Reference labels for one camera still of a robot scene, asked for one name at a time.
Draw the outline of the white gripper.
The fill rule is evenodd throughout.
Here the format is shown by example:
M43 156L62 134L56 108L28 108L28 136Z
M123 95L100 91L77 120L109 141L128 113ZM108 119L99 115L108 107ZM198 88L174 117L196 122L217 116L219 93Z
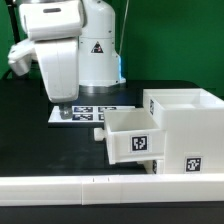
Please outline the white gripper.
M11 47L8 63L22 76L37 60L48 98L59 105L63 120L72 117L78 97L78 37L82 34L83 8L80 0L22 0L19 5L27 39Z

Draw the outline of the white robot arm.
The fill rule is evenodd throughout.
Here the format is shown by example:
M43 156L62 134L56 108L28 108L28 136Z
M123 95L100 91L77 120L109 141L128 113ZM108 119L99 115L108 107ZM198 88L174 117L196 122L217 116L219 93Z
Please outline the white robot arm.
M38 62L62 119L72 117L81 91L107 93L125 82L115 50L115 12L104 0L21 0L19 16L27 38L11 47L8 63L22 76Z

